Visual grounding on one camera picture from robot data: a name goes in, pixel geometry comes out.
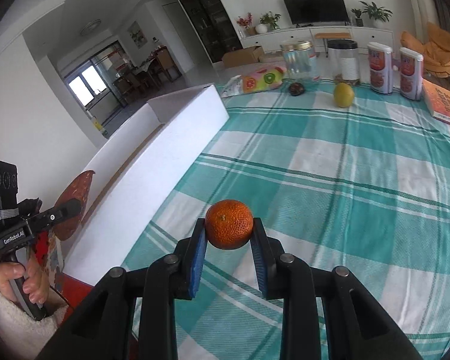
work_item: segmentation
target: tv stand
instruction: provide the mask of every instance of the tv stand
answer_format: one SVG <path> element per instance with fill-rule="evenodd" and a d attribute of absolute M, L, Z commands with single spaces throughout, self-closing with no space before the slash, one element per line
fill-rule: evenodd
<path fill-rule="evenodd" d="M 344 37 L 350 37 L 358 43 L 358 52 L 360 54 L 368 54 L 367 45 L 369 42 L 377 42 L 394 48 L 394 33 L 389 30 L 379 30 L 377 28 L 355 27 L 345 25 L 322 25 L 313 23 L 312 26 L 298 27 L 295 25 L 290 28 L 280 28 L 264 34 L 247 36 L 241 40 L 243 48 L 259 46 L 263 47 L 264 52 L 272 52 L 280 50 L 280 44 L 291 39 L 311 39 L 315 50 L 318 52 L 326 52 L 326 40 L 323 34 L 335 33 Z"/>

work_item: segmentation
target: plaid bedsheet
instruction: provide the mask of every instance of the plaid bedsheet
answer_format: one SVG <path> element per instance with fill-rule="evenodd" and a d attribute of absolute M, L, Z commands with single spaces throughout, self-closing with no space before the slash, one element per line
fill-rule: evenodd
<path fill-rule="evenodd" d="M 420 354 L 439 359 L 450 346 L 450 126 L 423 102 L 366 85 L 340 109 L 333 89 L 323 80 L 299 97 L 284 85 L 225 99 L 229 121 L 124 267 L 171 253 L 211 204 L 241 200 L 285 251 L 321 269 L 347 266 Z M 209 244 L 197 298 L 175 305 L 181 359 L 278 358 L 283 303 L 262 299 L 249 245 Z M 137 312 L 135 332 L 138 323 Z M 320 335 L 327 358 L 322 317 Z"/>

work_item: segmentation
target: cardboard box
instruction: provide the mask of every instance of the cardboard box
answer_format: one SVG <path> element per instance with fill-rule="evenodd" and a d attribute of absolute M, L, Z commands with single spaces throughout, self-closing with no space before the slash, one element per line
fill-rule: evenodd
<path fill-rule="evenodd" d="M 255 64 L 259 62 L 259 58 L 263 54 L 264 52 L 262 46 L 252 46 L 246 49 L 227 52 L 222 57 L 222 62 L 225 68 Z"/>

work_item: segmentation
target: metal screw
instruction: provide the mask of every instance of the metal screw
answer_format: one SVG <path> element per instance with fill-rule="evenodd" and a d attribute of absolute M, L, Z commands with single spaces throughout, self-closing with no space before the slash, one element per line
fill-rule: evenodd
<path fill-rule="evenodd" d="M 164 258 L 163 261 L 165 261 L 166 264 L 175 264 L 176 262 L 178 262 L 179 257 L 176 254 L 167 254 Z"/>
<path fill-rule="evenodd" d="M 110 276 L 112 276 L 113 278 L 119 278 L 121 275 L 123 275 L 124 272 L 125 272 L 125 269 L 123 269 L 122 267 L 116 266 L 116 267 L 113 267 L 112 269 L 110 269 L 108 271 L 108 274 Z"/>
<path fill-rule="evenodd" d="M 295 259 L 295 256 L 290 253 L 284 253 L 280 255 L 280 260 L 282 260 L 284 263 L 292 263 Z"/>
<path fill-rule="evenodd" d="M 335 268 L 335 272 L 337 275 L 342 276 L 343 278 L 347 277 L 350 271 L 347 267 L 344 267 L 343 265 L 339 265 Z"/>

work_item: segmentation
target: orange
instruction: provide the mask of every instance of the orange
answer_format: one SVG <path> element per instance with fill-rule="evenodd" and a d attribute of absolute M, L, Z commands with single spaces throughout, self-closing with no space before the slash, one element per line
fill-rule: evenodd
<path fill-rule="evenodd" d="M 218 249 L 238 249 L 245 245 L 253 230 L 250 209 L 238 200 L 221 200 L 205 215 L 205 233 Z"/>

